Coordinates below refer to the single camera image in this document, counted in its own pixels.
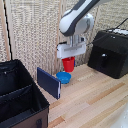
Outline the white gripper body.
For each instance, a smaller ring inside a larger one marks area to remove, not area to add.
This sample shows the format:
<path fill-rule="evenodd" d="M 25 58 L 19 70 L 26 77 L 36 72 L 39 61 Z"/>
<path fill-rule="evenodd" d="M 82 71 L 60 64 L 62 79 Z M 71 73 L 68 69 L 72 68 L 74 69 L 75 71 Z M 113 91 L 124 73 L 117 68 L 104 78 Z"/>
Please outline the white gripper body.
<path fill-rule="evenodd" d="M 70 46 L 69 44 L 59 44 L 57 46 L 57 57 L 60 59 L 77 56 L 85 52 L 86 44 L 84 42 L 78 43 L 76 46 Z"/>

